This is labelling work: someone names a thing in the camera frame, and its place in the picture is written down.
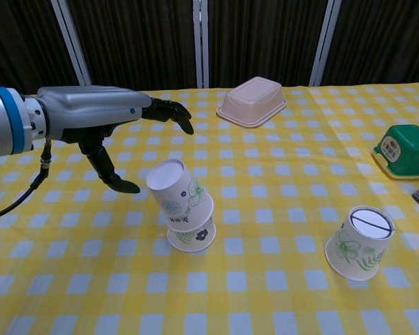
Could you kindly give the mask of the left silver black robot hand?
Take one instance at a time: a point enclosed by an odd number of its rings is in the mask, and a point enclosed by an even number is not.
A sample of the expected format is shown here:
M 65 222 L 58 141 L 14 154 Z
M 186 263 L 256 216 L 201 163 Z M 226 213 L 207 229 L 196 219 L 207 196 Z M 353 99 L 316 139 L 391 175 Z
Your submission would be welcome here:
M 139 193 L 138 185 L 123 180 L 103 146 L 116 127 L 139 119 L 179 124 L 194 134 L 191 114 L 180 103 L 153 98 L 132 89 L 111 86 L 41 87 L 36 99 L 47 118 L 47 137 L 77 143 L 98 177 L 118 193 Z

